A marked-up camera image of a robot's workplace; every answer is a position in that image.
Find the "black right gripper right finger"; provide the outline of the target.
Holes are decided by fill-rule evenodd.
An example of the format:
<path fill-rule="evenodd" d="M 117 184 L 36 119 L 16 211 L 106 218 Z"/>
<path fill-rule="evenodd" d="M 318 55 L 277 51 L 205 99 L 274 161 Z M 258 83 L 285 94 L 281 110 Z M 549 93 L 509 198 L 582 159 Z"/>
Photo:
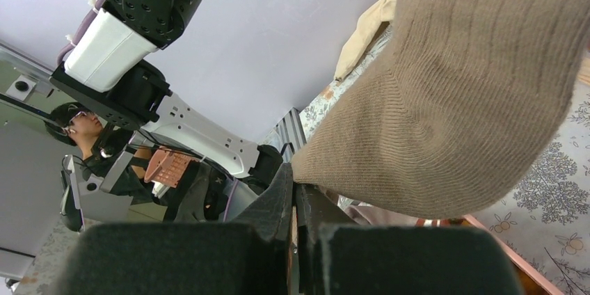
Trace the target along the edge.
<path fill-rule="evenodd" d="M 296 187 L 306 294 L 523 294 L 513 263 L 486 231 L 358 225 L 319 190 Z"/>

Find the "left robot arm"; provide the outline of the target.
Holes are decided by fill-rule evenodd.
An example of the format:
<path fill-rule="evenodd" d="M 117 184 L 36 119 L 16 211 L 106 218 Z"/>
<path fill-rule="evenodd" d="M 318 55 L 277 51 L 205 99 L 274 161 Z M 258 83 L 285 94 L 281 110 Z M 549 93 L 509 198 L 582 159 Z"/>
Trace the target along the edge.
<path fill-rule="evenodd" d="M 282 164 L 279 151 L 193 110 L 145 59 L 183 35 L 201 2 L 97 0 L 49 80 L 112 125 L 268 186 Z"/>

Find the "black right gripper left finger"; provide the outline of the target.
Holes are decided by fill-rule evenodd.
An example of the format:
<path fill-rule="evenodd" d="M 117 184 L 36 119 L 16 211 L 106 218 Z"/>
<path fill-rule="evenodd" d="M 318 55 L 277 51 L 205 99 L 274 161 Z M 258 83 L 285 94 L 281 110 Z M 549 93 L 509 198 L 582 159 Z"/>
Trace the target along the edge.
<path fill-rule="evenodd" d="M 292 167 L 236 218 L 108 223 L 84 232 L 57 294 L 288 294 Z"/>

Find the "grey sock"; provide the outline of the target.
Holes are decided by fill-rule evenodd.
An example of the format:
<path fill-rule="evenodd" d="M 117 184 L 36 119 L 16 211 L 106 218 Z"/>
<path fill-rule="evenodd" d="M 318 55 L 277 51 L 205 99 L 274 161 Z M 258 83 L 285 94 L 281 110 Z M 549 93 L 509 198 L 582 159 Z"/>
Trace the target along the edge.
<path fill-rule="evenodd" d="M 448 220 L 416 218 L 374 206 L 351 205 L 344 212 L 360 225 L 441 227 L 450 224 Z"/>
<path fill-rule="evenodd" d="M 589 0 L 397 0 L 294 181 L 418 218 L 485 209 L 565 120 L 588 42 Z"/>

